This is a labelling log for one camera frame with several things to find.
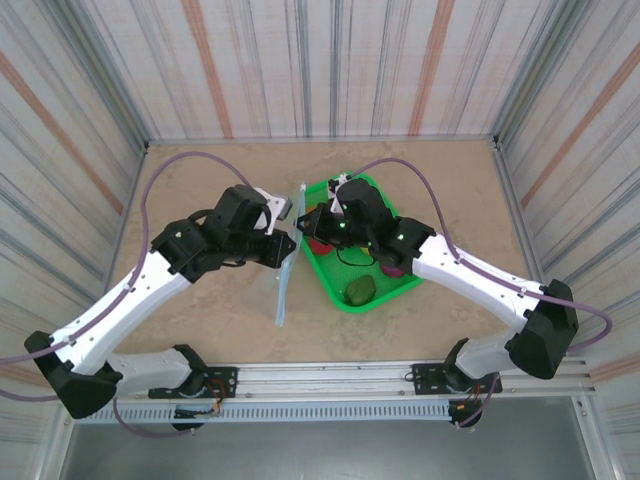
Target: purple vegetable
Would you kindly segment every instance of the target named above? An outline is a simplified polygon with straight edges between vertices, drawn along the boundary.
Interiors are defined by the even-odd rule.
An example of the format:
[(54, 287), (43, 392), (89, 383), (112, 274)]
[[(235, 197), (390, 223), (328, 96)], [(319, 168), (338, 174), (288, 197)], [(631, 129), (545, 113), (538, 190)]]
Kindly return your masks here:
[(380, 270), (382, 270), (382, 273), (384, 273), (387, 277), (400, 278), (404, 276), (404, 272), (399, 268), (385, 267), (381, 264)]

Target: transparent plastic bag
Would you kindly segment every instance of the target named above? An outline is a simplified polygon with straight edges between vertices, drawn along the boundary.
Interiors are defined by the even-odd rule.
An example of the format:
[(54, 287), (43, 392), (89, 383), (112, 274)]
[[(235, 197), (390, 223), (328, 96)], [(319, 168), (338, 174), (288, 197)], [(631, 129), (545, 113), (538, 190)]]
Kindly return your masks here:
[(296, 249), (289, 254), (282, 262), (278, 270), (263, 268), (258, 274), (253, 284), (247, 289), (246, 304), (255, 307), (259, 311), (272, 316), (278, 327), (284, 325), (286, 316), (287, 287), (291, 271), (300, 252), (302, 242), (302, 232), (295, 226), (296, 219), (305, 214), (305, 193), (307, 186), (303, 183), (297, 195), (292, 195), (293, 206), (291, 213), (284, 222), (278, 224), (277, 228), (286, 231), (289, 237), (296, 242)]

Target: green plastic tray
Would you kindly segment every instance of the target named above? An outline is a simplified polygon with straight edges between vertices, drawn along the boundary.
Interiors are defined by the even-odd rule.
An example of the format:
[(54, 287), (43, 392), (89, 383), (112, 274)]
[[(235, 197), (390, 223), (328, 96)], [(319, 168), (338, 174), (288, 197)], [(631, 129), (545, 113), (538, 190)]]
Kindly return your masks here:
[[(380, 187), (376, 182), (368, 175), (357, 175), (357, 178), (366, 180), (369, 185), (380, 190)], [(384, 203), (391, 209), (394, 215), (398, 215), (398, 212), (386, 197), (384, 192), (380, 190)], [(308, 207), (315, 207), (318, 203), (326, 202), (328, 200), (327, 193), (327, 180), (316, 183), (307, 187), (307, 193), (305, 196), (305, 203)], [(397, 297), (401, 293), (419, 285), (422, 279), (414, 275), (405, 275), (402, 278), (390, 278), (387, 277), (380, 270), (379, 264), (376, 262), (370, 267), (350, 267), (338, 260), (335, 249), (327, 255), (314, 255), (308, 244), (308, 239), (305, 238), (302, 242), (302, 249), (307, 255), (307, 258), (311, 262), (314, 270), (320, 278), (320, 282), (324, 286), (325, 290), (329, 294), (329, 298), (336, 307), (348, 313), (364, 313), (369, 310), (388, 302), (394, 297)], [(350, 263), (364, 264), (371, 262), (371, 257), (364, 253), (360, 248), (348, 248), (340, 252), (341, 257)], [(347, 285), (353, 280), (360, 278), (364, 275), (371, 275), (376, 282), (376, 296), (366, 305), (354, 307), (347, 305), (344, 302), (344, 290)]]

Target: floor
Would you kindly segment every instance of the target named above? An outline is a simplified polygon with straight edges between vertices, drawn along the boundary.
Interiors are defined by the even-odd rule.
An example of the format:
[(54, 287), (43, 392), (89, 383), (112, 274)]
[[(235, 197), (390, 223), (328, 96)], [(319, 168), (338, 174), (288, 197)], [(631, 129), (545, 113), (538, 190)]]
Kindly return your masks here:
[[(455, 242), (474, 255), (525, 275), (522, 254), (486, 142), (357, 142), (154, 146), (141, 173), (144, 185), (170, 156), (190, 150), (219, 155), (273, 193), (293, 195), (312, 184), (380, 157), (415, 163), (432, 181)], [(428, 195), (408, 169), (371, 170), (401, 215), (440, 230)], [(234, 175), (204, 159), (171, 166), (148, 201), (153, 238), (173, 220), (212, 208)], [(138, 197), (129, 216), (114, 281), (135, 263), (141, 239)], [(275, 295), (256, 293), (252, 264), (211, 273), (165, 303), (120, 346), (124, 353), (188, 343), (207, 362), (364, 361), (441, 358), (463, 337), (482, 337), (503, 325), (481, 307), (431, 282), (362, 315), (336, 309), (309, 262), (300, 255), (288, 291), (283, 328), (274, 325)]]
[(474, 432), (428, 421), (224, 424), (157, 440), (77, 425), (60, 478), (594, 479), (571, 399), (490, 407)]

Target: striped curtain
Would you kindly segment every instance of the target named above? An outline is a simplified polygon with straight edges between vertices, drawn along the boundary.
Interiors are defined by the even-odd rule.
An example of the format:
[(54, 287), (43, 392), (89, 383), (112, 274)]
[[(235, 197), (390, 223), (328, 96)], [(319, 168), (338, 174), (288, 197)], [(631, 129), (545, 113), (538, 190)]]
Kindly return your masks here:
[[(0, 352), (25, 353), (104, 289), (139, 147), (45, 2), (0, 6)], [(31, 363), (0, 387), (42, 395)], [(51, 409), (0, 398), (0, 478), (34, 478)]]
[(156, 140), (485, 134), (553, 0), (76, 0)]
[[(640, 475), (640, 2), (592, 1), (505, 145), (542, 268), (607, 311), (584, 353), (629, 478)], [(582, 316), (577, 340), (602, 328)]]

